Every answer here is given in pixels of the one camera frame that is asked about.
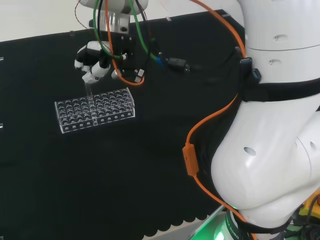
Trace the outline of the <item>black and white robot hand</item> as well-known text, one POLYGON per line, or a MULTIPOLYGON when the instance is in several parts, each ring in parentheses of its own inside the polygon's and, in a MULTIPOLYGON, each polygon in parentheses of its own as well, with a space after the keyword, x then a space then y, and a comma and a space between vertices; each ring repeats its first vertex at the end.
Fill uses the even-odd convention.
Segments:
POLYGON ((84 72, 85 84, 97 83, 111 69, 112 57, 101 47, 98 41, 89 41, 80 48, 74 60, 74 67, 84 72))

